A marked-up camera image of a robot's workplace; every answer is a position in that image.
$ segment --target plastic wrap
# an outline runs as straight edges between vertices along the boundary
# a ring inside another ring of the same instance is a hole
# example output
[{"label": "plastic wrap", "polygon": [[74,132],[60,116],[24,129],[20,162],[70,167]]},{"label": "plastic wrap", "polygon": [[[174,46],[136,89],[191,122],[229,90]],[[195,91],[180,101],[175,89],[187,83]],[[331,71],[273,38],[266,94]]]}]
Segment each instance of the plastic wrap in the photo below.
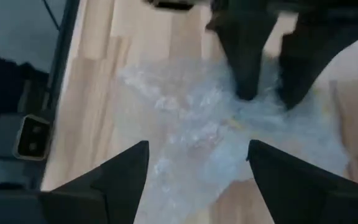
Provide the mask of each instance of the plastic wrap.
[{"label": "plastic wrap", "polygon": [[135,223],[181,223],[236,179],[252,178],[250,139],[341,175],[347,164],[335,110],[313,90],[293,111],[275,96],[276,61],[265,58],[260,94],[240,101],[225,63],[177,60],[125,68],[116,82],[120,149],[150,141],[150,165]]}]

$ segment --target black cable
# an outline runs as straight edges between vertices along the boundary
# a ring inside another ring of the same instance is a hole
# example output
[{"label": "black cable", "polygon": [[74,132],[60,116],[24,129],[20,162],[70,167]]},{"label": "black cable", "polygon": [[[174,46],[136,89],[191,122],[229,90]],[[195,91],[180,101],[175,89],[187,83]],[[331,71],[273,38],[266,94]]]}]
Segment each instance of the black cable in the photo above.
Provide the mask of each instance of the black cable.
[{"label": "black cable", "polygon": [[53,15],[52,10],[50,10],[47,0],[42,0],[42,2],[44,3],[45,7],[47,8],[49,16],[52,19],[53,23],[55,24],[56,30],[60,30],[59,24],[57,23],[57,20],[56,20],[55,16]]}]

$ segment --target wooden floor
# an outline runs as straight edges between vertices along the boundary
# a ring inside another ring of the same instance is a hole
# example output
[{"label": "wooden floor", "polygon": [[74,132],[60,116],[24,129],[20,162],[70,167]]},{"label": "wooden floor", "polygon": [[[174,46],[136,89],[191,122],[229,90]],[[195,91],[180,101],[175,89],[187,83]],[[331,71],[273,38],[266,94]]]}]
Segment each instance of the wooden floor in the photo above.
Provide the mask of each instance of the wooden floor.
[{"label": "wooden floor", "polygon": [[[44,190],[52,190],[120,153],[111,139],[112,83],[120,68],[167,58],[223,57],[216,37],[204,30],[209,16],[207,7],[173,14],[156,11],[140,0],[81,0]],[[280,35],[292,30],[294,21],[291,16],[280,18],[265,47],[269,54],[278,54]],[[336,86],[342,135],[351,155],[349,177],[358,181],[358,77]],[[273,221],[255,182],[249,180],[233,183],[217,202],[188,217],[186,223]]]}]

